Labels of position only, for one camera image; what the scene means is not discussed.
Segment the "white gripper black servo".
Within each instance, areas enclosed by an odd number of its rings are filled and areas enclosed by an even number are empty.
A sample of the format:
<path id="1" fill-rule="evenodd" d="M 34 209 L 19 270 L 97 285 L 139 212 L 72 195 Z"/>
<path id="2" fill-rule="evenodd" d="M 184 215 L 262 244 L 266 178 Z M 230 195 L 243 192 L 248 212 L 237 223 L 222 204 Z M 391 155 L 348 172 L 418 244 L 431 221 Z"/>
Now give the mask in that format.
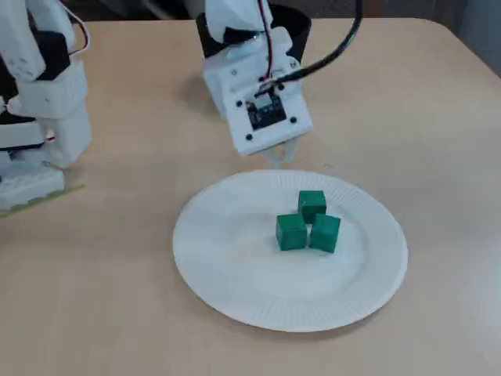
<path id="1" fill-rule="evenodd" d="M 285 55 L 293 45 L 291 36 L 285 28 L 273 28 L 270 31 L 272 43 L 272 67 L 278 69 L 285 60 Z M 268 67 L 269 48 L 263 35 L 244 42 L 242 45 L 228 48 L 225 57 L 230 61 L 254 57 L 264 67 Z M 297 153 L 300 137 L 288 141 L 287 145 L 276 145 L 261 152 L 261 156 L 271 165 L 290 163 Z"/>

